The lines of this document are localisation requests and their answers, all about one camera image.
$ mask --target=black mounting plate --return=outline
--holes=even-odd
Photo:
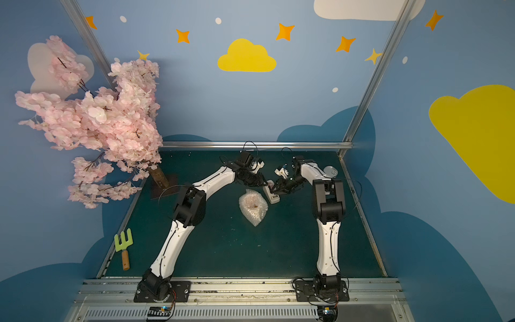
[[[175,291],[176,298],[175,302],[184,303],[188,302],[188,298],[190,296],[190,287],[191,282],[189,281],[169,281],[168,282],[169,292],[168,295],[162,301],[155,301],[154,295],[146,289],[138,289],[140,291],[136,291],[134,295],[134,303],[172,303],[174,299],[174,294],[172,291]]]
[[[298,292],[297,302],[336,302],[336,293],[333,291],[322,292],[322,294],[315,294],[315,288],[312,281],[296,280],[294,283],[295,289]],[[347,284],[342,280],[340,292],[338,293],[338,302],[348,302],[349,292],[347,291]]]

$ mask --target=metal frame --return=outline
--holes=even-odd
[[[111,64],[109,63],[109,60],[107,59],[104,50],[98,43],[98,40],[96,39],[95,35],[91,31],[91,27],[86,22],[86,19],[84,17],[84,14],[82,13],[82,10],[80,9],[79,4],[76,0],[61,0],[61,4],[63,5],[64,9],[68,13],[68,16],[77,28],[77,31],[84,40],[84,43],[86,43],[86,46],[91,51],[93,58],[95,58],[95,61],[100,67],[100,70],[102,71],[102,74],[106,78],[107,82],[109,83],[109,86],[112,89],[114,89],[114,78],[108,75],[111,72]]]
[[[230,306],[231,309],[313,309],[315,306],[307,302],[297,302],[291,279],[287,278],[172,278],[173,281],[188,280],[192,283],[190,297],[186,303],[178,303],[177,311],[188,310],[189,316],[174,315],[175,319],[198,319],[195,312],[207,308],[220,309]],[[340,302],[339,306],[355,304],[389,304],[398,322],[414,322],[401,285],[396,278],[351,278],[349,302]],[[89,311],[110,312],[110,318],[104,320],[145,321],[150,307],[159,303],[134,303],[132,299],[141,278],[111,278],[85,280],[78,292],[74,304],[66,317],[66,322],[89,320]],[[133,318],[127,312],[143,312]],[[266,315],[247,316],[251,318],[270,318]],[[291,318],[291,316],[275,316],[275,318]]]
[[[388,67],[390,60],[393,54],[395,53],[395,50],[397,49],[399,42],[401,41],[402,35],[404,35],[404,31],[406,30],[406,27],[409,23],[409,16],[411,14],[411,10],[413,9],[415,1],[417,0],[406,0],[404,2],[404,5],[402,6],[401,12],[397,17],[397,20],[395,22],[395,25],[393,26],[390,36],[386,41],[386,45],[383,49],[383,54],[381,55],[381,59],[379,60],[379,63],[377,64],[374,73],[370,78],[370,82],[368,83],[363,98],[361,99],[361,102],[358,105],[356,113],[354,113],[354,116],[352,117],[352,121],[349,124],[347,132],[345,133],[344,142],[352,142],[352,139],[356,134],[357,128],[359,127],[359,124],[361,123],[363,116],[365,116],[365,112],[367,111],[368,106],[372,101],[375,91],[377,90],[379,83],[381,82],[381,79],[383,78],[383,75],[386,72],[386,68]],[[338,154],[341,157],[343,157],[345,151],[346,150],[342,149],[338,152]]]
[[[341,167],[344,170],[345,178],[352,179],[349,171],[347,170],[347,166],[345,165],[345,161],[343,158],[340,157],[340,164]],[[354,183],[352,180],[347,180],[347,183],[349,185],[349,188],[351,189],[352,198],[354,199],[354,202],[356,203],[356,209],[359,213],[359,216],[361,218],[361,222],[363,223],[363,227],[365,227],[365,231],[367,233],[368,241],[370,242],[370,246],[372,247],[372,251],[374,252],[375,259],[377,260],[377,263],[379,264],[379,267],[381,268],[381,272],[383,273],[384,277],[388,277],[388,273],[386,273],[386,268],[383,263],[383,259],[381,258],[381,254],[379,254],[379,249],[377,248],[377,244],[375,243],[374,236],[372,235],[372,231],[370,230],[370,226],[368,226],[367,217],[365,216],[365,213],[363,211],[363,208],[361,207],[361,200],[358,198],[356,194],[356,188],[354,187]]]
[[[245,146],[253,149],[273,149],[288,147],[291,149],[350,149],[351,142],[274,142],[247,141]],[[163,141],[161,149],[197,148],[197,149],[241,149],[244,141]]]
[[[140,183],[140,187],[143,188],[146,181],[147,181],[147,178],[144,178]],[[129,222],[129,219],[130,219],[130,216],[132,215],[132,211],[134,210],[134,207],[136,207],[136,203],[138,202],[140,195],[141,195],[141,190],[136,192],[136,194],[134,195],[134,198],[132,199],[132,202],[130,203],[129,209],[127,210],[127,213],[125,214],[124,220],[122,221],[122,224],[120,225],[120,228],[118,229],[118,233],[117,233],[118,235],[120,235],[120,233],[125,230],[125,227],[127,227],[127,223]],[[98,270],[96,278],[101,278],[106,274],[107,267],[109,266],[109,263],[111,262],[111,259],[113,258],[114,253],[115,252],[114,252],[114,240],[113,240],[113,242],[111,243],[111,247],[109,247],[109,251],[106,254],[106,257],[104,258],[104,261],[102,262],[102,265],[100,266],[100,269]]]

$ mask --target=tree trunk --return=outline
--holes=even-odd
[[[154,182],[161,188],[162,190],[170,187],[170,183],[168,182],[168,179],[166,179],[166,176],[163,173],[163,170],[161,170],[161,167],[157,165],[157,169],[152,170],[150,167],[147,168],[148,172],[152,176],[152,179],[154,179]]]

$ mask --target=green garden fork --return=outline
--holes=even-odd
[[[130,231],[130,228],[127,229],[127,240],[125,240],[125,233],[122,231],[120,233],[122,236],[122,243],[118,240],[118,234],[114,236],[114,247],[116,248],[116,251],[122,250],[122,264],[124,267],[124,270],[128,270],[130,268],[129,264],[129,252],[127,251],[127,247],[132,245],[132,233]]]

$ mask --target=wooden handle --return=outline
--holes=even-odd
[[[124,270],[128,270],[130,268],[129,252],[127,250],[122,251],[122,263],[124,266]]]

